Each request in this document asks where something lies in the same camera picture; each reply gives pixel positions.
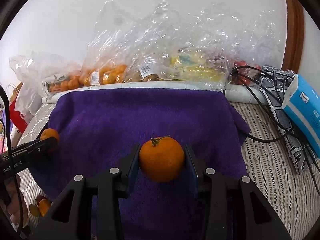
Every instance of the red bag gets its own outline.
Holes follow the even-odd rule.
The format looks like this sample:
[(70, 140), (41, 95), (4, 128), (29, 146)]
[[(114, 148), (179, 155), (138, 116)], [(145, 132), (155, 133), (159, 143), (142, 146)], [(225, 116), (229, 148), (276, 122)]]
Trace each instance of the red bag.
[(13, 122), (13, 124), (18, 128), (18, 130), (21, 133), (23, 133), (28, 125), (27, 125), (26, 121), (21, 118), (20, 112), (14, 110), (14, 107), (16, 105), (16, 100), (17, 100), (17, 98), (15, 98), (15, 100), (9, 106), (10, 119)]

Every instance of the white wall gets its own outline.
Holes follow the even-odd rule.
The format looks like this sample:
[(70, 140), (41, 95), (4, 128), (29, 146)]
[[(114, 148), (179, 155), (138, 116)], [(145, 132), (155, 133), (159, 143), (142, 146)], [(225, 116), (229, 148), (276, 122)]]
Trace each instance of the white wall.
[(320, 95), (320, 30), (306, 10), (304, 10), (304, 24), (304, 44), (299, 74)]
[[(8, 57), (47, 51), (82, 62), (99, 10), (106, 0), (29, 0), (16, 15), (0, 41), (0, 83), (18, 81)], [(152, 12), (161, 0), (114, 0), (137, 17)], [(226, 3), (249, 21), (263, 10), (275, 10), (275, 24), (282, 47), (286, 39), (285, 0), (166, 0), (177, 10), (199, 11), (213, 2)]]

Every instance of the hand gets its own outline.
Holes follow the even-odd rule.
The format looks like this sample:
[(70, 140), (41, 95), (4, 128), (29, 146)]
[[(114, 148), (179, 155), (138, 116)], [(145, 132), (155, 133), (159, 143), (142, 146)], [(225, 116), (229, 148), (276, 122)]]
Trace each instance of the hand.
[[(16, 174), (18, 185), (20, 186), (20, 176)], [(18, 193), (14, 184), (14, 181), (10, 181), (6, 186), (7, 192), (11, 198), (11, 203), (6, 207), (4, 202), (0, 199), (0, 206), (2, 210), (5, 212), (7, 211), (11, 217), (10, 220), (13, 224), (17, 225), (20, 222), (20, 207), (19, 207), (19, 200), (18, 200)], [(24, 201), (24, 196), (19, 191), (21, 200), (22, 200), (22, 210), (23, 210), (23, 225), (27, 224), (28, 220), (28, 208), (26, 202)]]

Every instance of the black cable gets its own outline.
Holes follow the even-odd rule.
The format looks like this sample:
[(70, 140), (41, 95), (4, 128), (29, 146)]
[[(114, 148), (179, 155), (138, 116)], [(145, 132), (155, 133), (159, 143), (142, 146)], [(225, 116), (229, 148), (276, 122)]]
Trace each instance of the black cable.
[(261, 143), (272, 143), (272, 142), (277, 142), (277, 141), (280, 141), (281, 139), (283, 139), (284, 137), (286, 137), (288, 135), (288, 133), (285, 133), (283, 135), (281, 135), (280, 137), (278, 138), (274, 138), (274, 139), (269, 139), (269, 140), (264, 140), (264, 139), (260, 139), (260, 138), (257, 138), (257, 137), (254, 137), (252, 136), (251, 134), (249, 133), (246, 133), (245, 131), (242, 131), (241, 129), (239, 129), (236, 125), (236, 128), (239, 132), (241, 132), (242, 134), (246, 135), (248, 138), (254, 140), (254, 141), (257, 141), (257, 142), (261, 142)]
[(283, 98), (284, 98), (284, 93), (285, 93), (285, 91), (284, 91), (284, 83), (285, 83), (285, 81), (287, 80), (287, 78), (284, 78), (283, 79), (283, 83), (282, 83), (282, 93), (283, 93)]
[[(239, 78), (238, 76), (236, 76), (236, 77), (243, 83), (243, 85), (247, 88), (247, 90), (249, 90), (249, 92), (250, 92), (250, 93), (253, 95), (253, 97), (257, 100), (258, 104), (264, 109), (263, 104), (260, 102), (260, 100), (257, 98), (257, 96), (252, 92), (252, 90), (248, 87), (248, 85), (247, 85), (241, 78)], [(286, 137), (288, 134), (291, 134), (291, 131), (292, 131), (293, 127), (292, 127), (290, 130), (284, 129), (285, 133), (284, 133), (282, 136), (280, 136), (280, 137), (278, 137), (278, 138), (274, 138), (274, 139), (269, 139), (269, 140), (265, 140), (265, 139), (260, 139), (260, 138), (254, 137), (254, 136), (250, 135), (249, 133), (246, 133), (246, 132), (242, 131), (242, 130), (239, 129), (238, 127), (237, 127), (237, 129), (238, 129), (241, 133), (243, 133), (244, 135), (246, 135), (247, 137), (249, 137), (249, 138), (252, 139), (252, 140), (255, 140), (255, 141), (261, 142), (261, 143), (272, 143), (272, 142), (276, 142), (276, 141), (279, 141), (279, 140), (283, 139), (283, 138)]]
[(291, 76), (288, 76), (288, 75), (285, 75), (285, 74), (281, 74), (281, 73), (277, 73), (277, 75), (280, 75), (280, 76), (284, 76), (284, 77), (290, 77), (291, 79), (294, 79), (294, 76), (293, 77), (291, 77)]
[[(258, 72), (260, 72), (260, 73), (263, 73), (266, 78), (270, 78), (270, 79), (273, 78), (272, 75), (270, 75), (270, 74), (267, 73), (267, 72), (271, 72), (271, 73), (272, 73), (273, 71), (270, 71), (270, 70), (260, 70), (259, 68), (255, 68), (255, 67), (251, 67), (251, 66), (238, 66), (238, 67), (233, 68), (233, 70), (239, 70), (239, 69), (242, 69), (242, 68), (253, 69), (253, 70), (256, 70), (256, 71), (258, 71)], [(288, 75), (284, 75), (284, 74), (280, 74), (280, 73), (277, 73), (277, 75), (286, 76), (286, 77), (290, 77), (291, 79), (293, 79), (293, 77), (288, 76)]]
[(2, 118), (0, 118), (0, 122), (2, 123), (2, 126), (3, 126), (3, 133), (4, 133), (4, 136), (3, 136), (3, 142), (2, 142), (2, 154), (3, 154), (3, 150), (4, 150), (4, 139), (5, 139), (5, 125), (4, 125), (4, 122), (2, 120)]
[[(235, 71), (234, 71), (234, 73), (235, 73), (236, 75), (243, 76), (244, 78), (247, 78), (248, 80), (250, 80), (250, 81), (252, 81), (252, 82), (255, 82), (253, 79), (247, 77), (246, 75), (243, 75), (243, 74), (239, 73), (239, 72), (237, 71), (238, 69), (240, 69), (240, 68), (237, 68), (237, 69), (235, 69)], [(242, 82), (242, 84), (247, 88), (247, 90), (248, 90), (248, 91), (253, 95), (253, 97), (257, 100), (258, 98), (255, 96), (255, 94), (252, 92), (252, 90), (249, 88), (249, 86), (248, 86), (241, 78), (239, 78), (239, 77), (237, 77), (237, 78)], [(275, 76), (275, 71), (273, 71), (273, 77), (272, 77), (272, 79), (273, 79), (273, 81), (274, 81), (276, 93), (277, 93), (277, 95), (278, 95), (279, 98), (276, 98), (276, 96), (275, 96), (274, 94), (272, 94), (269, 90), (267, 90), (265, 87), (261, 86), (261, 88), (264, 89), (266, 92), (268, 92), (270, 95), (272, 95), (280, 104), (282, 104), (283, 100), (282, 100), (282, 98), (280, 97), (279, 92), (277, 91), (277, 78), (276, 78), (276, 76)], [(285, 83), (288, 83), (288, 82), (287, 82), (287, 78), (284, 78), (284, 79), (283, 79), (283, 87), (282, 87), (283, 96), (284, 96), (284, 93), (285, 93), (285, 91), (284, 91), (284, 86), (285, 86), (284, 84), (285, 84)], [(293, 128), (294, 128), (294, 125), (292, 125), (292, 128), (291, 128), (289, 131), (288, 131), (287, 129), (284, 129), (284, 130), (285, 130), (287, 133), (289, 133), (289, 132), (291, 132), (291, 130), (292, 130)], [(304, 154), (304, 156), (305, 156), (305, 159), (306, 159), (308, 168), (309, 168), (309, 170), (310, 170), (310, 174), (311, 174), (311, 177), (312, 177), (312, 180), (313, 180), (313, 184), (315, 185), (316, 191), (317, 191), (318, 195), (320, 196), (320, 190), (319, 190), (319, 187), (318, 187), (318, 185), (317, 185), (317, 182), (316, 182), (316, 179), (315, 179), (315, 176), (314, 176), (314, 173), (313, 173), (313, 170), (312, 170), (312, 168), (311, 168), (311, 164), (310, 164), (310, 161), (309, 161), (309, 159), (308, 159), (308, 156), (307, 156), (307, 153), (306, 153), (306, 152), (308, 152), (309, 156), (311, 157), (313, 163), (315, 164), (315, 166), (316, 166), (316, 168), (317, 168), (317, 170), (318, 170), (319, 172), (320, 172), (320, 168), (319, 168), (319, 166), (317, 165), (316, 160), (315, 160), (312, 152), (310, 152), (309, 149), (308, 149), (308, 145), (307, 145), (307, 143), (306, 143), (308, 140), (305, 138), (304, 134), (300, 131), (300, 129), (298, 129), (297, 127), (295, 127), (295, 129), (296, 129), (296, 130), (298, 131), (298, 133), (300, 134), (300, 136), (295, 135), (295, 137), (298, 139), (298, 141), (299, 141), (300, 144), (301, 144), (303, 154)], [(249, 138), (252, 138), (253, 140), (256, 140), (256, 141), (260, 141), (260, 142), (266, 142), (266, 141), (267, 141), (267, 142), (269, 142), (269, 141), (270, 141), (270, 142), (274, 142), (274, 141), (277, 141), (277, 138), (276, 138), (276, 139), (273, 139), (273, 140), (262, 140), (262, 139), (253, 137), (253, 136), (251, 136), (250, 134), (247, 134), (247, 133), (241, 131), (240, 129), (238, 129), (238, 130), (239, 130), (240, 132), (246, 134)]]
[(258, 104), (262, 107), (262, 109), (267, 113), (267, 115), (271, 118), (271, 120), (277, 124), (281, 129), (283, 129), (284, 131), (286, 131), (286, 133), (292, 135), (293, 137), (297, 138), (297, 135), (295, 135), (294, 133), (292, 133), (290, 130), (287, 130), (287, 128), (285, 128), (282, 124), (280, 124), (276, 119), (275, 117), (273, 116), (272, 113), (270, 113), (269, 111), (267, 111), (265, 109), (265, 107), (263, 106), (263, 104), (261, 103), (261, 101), (258, 99), (258, 97), (254, 94), (254, 92), (249, 88), (249, 86), (241, 79), (238, 77), (239, 76), (244, 76), (245, 78), (248, 78), (247, 76), (245, 75), (242, 75), (238, 72), (235, 72), (236, 73), (236, 77), (238, 78), (238, 80), (240, 80), (240, 82), (247, 88), (247, 90), (250, 92), (250, 94), (254, 97), (254, 99), (258, 102)]
[[(241, 74), (241, 73), (237, 73), (237, 75), (242, 76), (242, 77), (244, 77), (244, 78), (246, 78), (246, 79), (254, 82), (255, 84), (258, 84), (258, 85), (259, 85), (258, 82), (256, 82), (254, 79), (252, 79), (252, 78), (250, 78), (250, 77), (248, 77), (248, 76), (246, 76), (246, 75), (243, 75), (243, 74)], [(279, 100), (279, 98), (277, 98), (274, 94), (272, 94), (267, 88), (265, 88), (265, 87), (262, 86), (262, 85), (260, 85), (260, 87), (261, 87), (263, 90), (265, 90), (265, 92), (267, 92), (269, 95), (271, 95), (279, 104), (282, 105), (282, 102)]]
[(6, 129), (6, 136), (7, 136), (8, 156), (9, 156), (9, 160), (11, 162), (11, 172), (12, 172), (14, 185), (16, 187), (17, 194), (18, 194), (18, 201), (19, 201), (19, 208), (20, 208), (20, 222), (19, 222), (19, 226), (17, 229), (17, 234), (19, 236), (21, 234), (22, 227), (23, 227), (23, 207), (22, 207), (22, 199), (21, 199), (21, 195), (20, 195), (19, 185), (18, 185), (18, 181), (17, 181), (17, 177), (16, 177), (16, 173), (15, 173), (15, 168), (14, 168), (13, 157), (12, 157), (12, 148), (11, 148), (11, 139), (10, 139), (9, 100), (8, 100), (7, 94), (5, 93), (2, 86), (0, 86), (0, 97), (4, 103), (5, 129)]
[(277, 94), (279, 100), (282, 101), (282, 98), (281, 98), (281, 96), (279, 94), (279, 91), (278, 91), (277, 76), (276, 76), (276, 71), (275, 70), (273, 71), (272, 79), (273, 79), (273, 83), (275, 85), (276, 94)]
[(305, 158), (306, 158), (306, 161), (307, 161), (307, 165), (308, 165), (308, 167), (309, 167), (309, 171), (310, 171), (310, 174), (311, 174), (311, 177), (312, 177), (312, 180), (313, 180), (313, 184), (315, 184), (316, 191), (317, 191), (318, 195), (320, 196), (320, 191), (319, 191), (319, 188), (318, 188), (318, 184), (317, 184), (317, 182), (316, 182), (315, 175), (313, 174), (313, 170), (312, 170), (312, 168), (311, 168), (309, 159), (308, 159), (307, 154), (306, 154), (306, 151), (305, 151), (305, 149), (304, 149), (304, 146), (306, 146), (306, 145), (303, 143), (303, 144), (301, 144), (301, 146), (302, 146), (303, 154), (304, 154), (304, 156), (305, 156)]

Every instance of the barcode label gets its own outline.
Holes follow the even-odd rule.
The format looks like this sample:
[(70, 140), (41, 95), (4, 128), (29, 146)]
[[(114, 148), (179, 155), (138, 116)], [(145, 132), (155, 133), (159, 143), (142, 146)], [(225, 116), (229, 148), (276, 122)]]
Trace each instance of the barcode label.
[(145, 66), (139, 68), (139, 71), (141, 73), (142, 78), (145, 78), (148, 75), (154, 74), (154, 72), (151, 70), (149, 65), (145, 65)]
[(92, 72), (91, 74), (91, 79), (90, 79), (90, 84), (92, 86), (98, 86), (100, 85), (99, 82), (99, 72)]

